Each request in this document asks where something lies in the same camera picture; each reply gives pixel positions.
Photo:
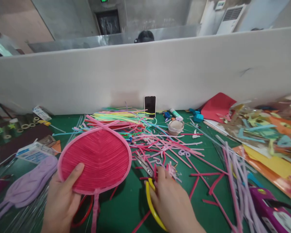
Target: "pink woven fan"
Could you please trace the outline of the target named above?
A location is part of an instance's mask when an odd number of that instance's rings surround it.
[[[75,166],[84,163],[82,175],[73,190],[84,195],[95,195],[92,232],[96,232],[99,194],[118,186],[128,175],[132,152],[126,140],[109,126],[87,115],[100,127],[82,133],[63,150],[58,161],[58,175],[65,181]]]

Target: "white box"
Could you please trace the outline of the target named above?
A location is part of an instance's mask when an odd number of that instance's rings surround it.
[[[39,142],[34,142],[17,151],[16,158],[39,164],[48,156],[55,156],[55,151]]]
[[[42,120],[49,121],[52,118],[45,112],[45,110],[41,106],[36,106],[32,110],[35,114],[37,114],[38,117],[40,117]]]

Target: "blue toy block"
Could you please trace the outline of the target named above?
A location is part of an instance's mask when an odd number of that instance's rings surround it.
[[[193,121],[200,123],[204,120],[204,116],[200,113],[196,113],[193,117]]]
[[[193,121],[200,123],[204,120],[204,116],[200,113],[200,111],[195,111],[194,109],[189,109],[193,113]]]

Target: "pink pipe cleaner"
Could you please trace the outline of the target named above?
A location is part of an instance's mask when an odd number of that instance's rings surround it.
[[[192,190],[191,190],[191,193],[190,193],[190,195],[189,195],[190,200],[192,199],[192,196],[193,196],[194,190],[195,190],[195,188],[196,188],[196,186],[197,186],[198,180],[199,180],[199,176],[196,178],[196,180],[195,180],[195,182],[194,182],[194,185],[193,185],[193,188],[192,188]]]

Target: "cardboard piece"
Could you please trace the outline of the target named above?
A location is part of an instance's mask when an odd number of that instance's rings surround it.
[[[236,101],[227,96],[224,93],[219,92],[203,106],[201,114],[205,119],[215,120],[223,123],[223,120],[217,114],[226,116],[229,114],[230,107],[235,104]]]
[[[276,156],[268,159],[267,157],[253,150],[247,145],[243,144],[243,147],[251,159],[259,161],[260,163],[271,169],[273,172],[278,174],[280,177],[286,179],[291,176],[291,163],[289,163],[288,161]]]

